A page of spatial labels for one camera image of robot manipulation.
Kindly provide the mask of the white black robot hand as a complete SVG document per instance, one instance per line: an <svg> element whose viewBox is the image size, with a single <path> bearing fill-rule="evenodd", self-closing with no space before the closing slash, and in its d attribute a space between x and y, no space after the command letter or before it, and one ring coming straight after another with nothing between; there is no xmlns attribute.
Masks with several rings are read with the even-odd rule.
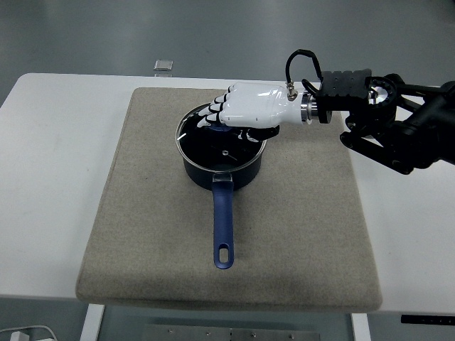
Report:
<svg viewBox="0 0 455 341"><path fill-rule="evenodd" d="M275 137L283 123L311 123L302 107L304 95L288 99L282 86L237 82L199 111L199 129L233 133L239 140L260 142Z"/></svg>

